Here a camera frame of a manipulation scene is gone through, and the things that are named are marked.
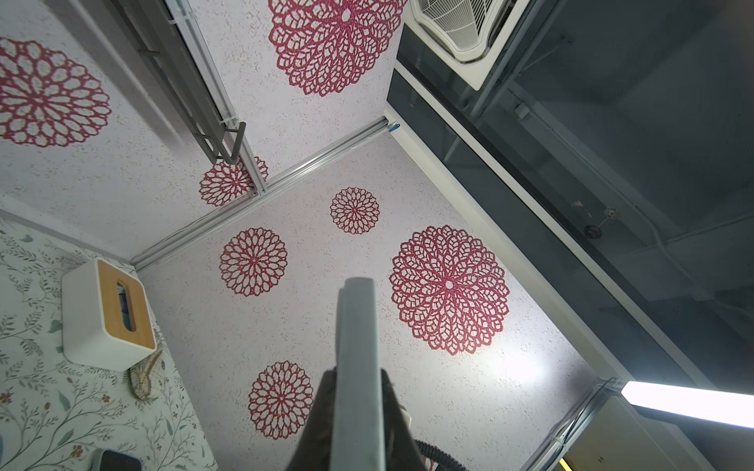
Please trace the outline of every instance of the black hose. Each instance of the black hose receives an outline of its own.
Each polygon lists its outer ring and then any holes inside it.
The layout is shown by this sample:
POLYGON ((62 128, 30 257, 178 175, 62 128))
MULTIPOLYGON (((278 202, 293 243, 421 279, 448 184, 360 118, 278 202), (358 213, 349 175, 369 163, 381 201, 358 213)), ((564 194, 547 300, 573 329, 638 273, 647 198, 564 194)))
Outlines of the black hose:
POLYGON ((440 450, 438 447, 430 445, 429 443, 424 443, 421 440, 415 440, 415 442, 423 457, 429 458, 439 464, 443 469, 447 469, 448 471, 468 471, 464 465, 460 464, 452 456, 445 451, 440 450))

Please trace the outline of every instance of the white tissue box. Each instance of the white tissue box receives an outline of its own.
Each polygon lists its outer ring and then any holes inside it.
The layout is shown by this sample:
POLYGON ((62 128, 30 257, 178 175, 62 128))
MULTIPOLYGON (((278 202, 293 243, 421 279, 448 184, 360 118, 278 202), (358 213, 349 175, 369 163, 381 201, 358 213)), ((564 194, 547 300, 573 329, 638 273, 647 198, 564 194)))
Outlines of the white tissue box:
POLYGON ((63 354, 69 361, 124 372, 155 350, 140 281, 101 258, 63 275, 63 354))

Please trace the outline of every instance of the red circular floral motif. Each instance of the red circular floral motif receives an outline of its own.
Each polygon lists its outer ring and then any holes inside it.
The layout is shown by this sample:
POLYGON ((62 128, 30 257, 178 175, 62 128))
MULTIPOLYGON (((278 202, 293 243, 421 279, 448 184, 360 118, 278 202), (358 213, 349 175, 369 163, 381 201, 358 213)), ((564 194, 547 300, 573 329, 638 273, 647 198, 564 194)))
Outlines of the red circular floral motif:
POLYGON ((393 302, 432 350, 474 353, 503 330, 505 272, 482 241, 445 225, 415 232, 393 258, 393 302))
POLYGON ((305 94, 340 93, 388 49, 406 0, 269 0, 277 67, 305 94))
POLYGON ((277 285, 288 265, 285 242, 264 228, 241 231, 220 256, 222 280, 239 295, 259 296, 277 285))
POLYGON ((333 222, 344 232, 363 234, 377 224, 379 204, 377 198, 362 188, 346 188, 330 204, 333 222))
POLYGON ((270 365, 251 385, 251 421, 265 436, 286 439, 306 422, 313 391, 300 366, 288 361, 270 365))
POLYGON ((0 38, 0 136, 38 147, 83 142, 107 125, 110 97, 87 68, 35 41, 0 38))
MULTIPOLYGON (((267 164, 257 157, 256 165, 259 167, 262 178, 267 180, 267 164)), ((199 182, 201 199, 213 206, 222 206, 242 194, 248 193, 251 188, 254 188, 251 175, 241 161, 238 161, 236 165, 228 165, 224 161, 218 161, 204 174, 204 178, 199 182)))

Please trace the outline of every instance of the floral tablecloth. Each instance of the floral tablecloth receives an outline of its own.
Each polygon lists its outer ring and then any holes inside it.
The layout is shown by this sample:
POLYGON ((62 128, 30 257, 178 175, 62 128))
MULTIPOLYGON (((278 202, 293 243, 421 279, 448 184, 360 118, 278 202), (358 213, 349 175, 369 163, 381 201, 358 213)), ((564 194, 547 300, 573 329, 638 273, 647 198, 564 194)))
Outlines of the floral tablecloth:
POLYGON ((97 448, 146 470, 216 469, 154 317, 167 383, 153 402, 138 400, 125 374, 63 355, 60 279, 96 256, 0 219, 0 469, 83 471, 97 448))

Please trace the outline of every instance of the wallpaper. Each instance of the wallpaper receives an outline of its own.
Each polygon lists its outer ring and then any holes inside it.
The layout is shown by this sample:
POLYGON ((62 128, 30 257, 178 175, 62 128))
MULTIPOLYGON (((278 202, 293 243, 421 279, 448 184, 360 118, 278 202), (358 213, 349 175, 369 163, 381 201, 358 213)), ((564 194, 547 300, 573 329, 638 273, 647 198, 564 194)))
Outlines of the wallpaper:
MULTIPOLYGON (((263 177, 382 115, 404 3, 194 2, 263 177)), ((252 188, 210 164, 102 2, 2 8, 0 209, 130 259, 252 188)))
POLYGON ((139 276, 222 469, 290 459, 347 277, 413 436, 468 469, 519 469, 596 380, 389 134, 139 276))
POLYGON ((85 471, 97 448, 150 471, 216 469, 154 319, 167 383, 153 402, 136 399, 127 374, 63 355, 60 279, 95 256, 0 219, 0 469, 85 471))

